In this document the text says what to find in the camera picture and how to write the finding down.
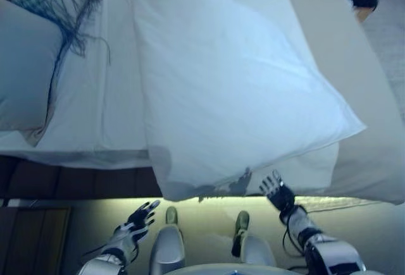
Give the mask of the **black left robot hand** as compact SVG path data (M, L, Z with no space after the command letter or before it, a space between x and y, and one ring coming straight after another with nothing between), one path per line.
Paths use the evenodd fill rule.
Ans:
M137 240L147 235L149 226L154 222L154 210L159 206L160 201L146 202L136 209L127 219L125 226L130 230L132 236Z

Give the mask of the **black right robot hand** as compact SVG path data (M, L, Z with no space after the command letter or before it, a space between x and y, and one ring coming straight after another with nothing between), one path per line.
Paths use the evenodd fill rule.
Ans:
M276 169L262 180L259 190L281 215L285 216L294 209L295 195Z

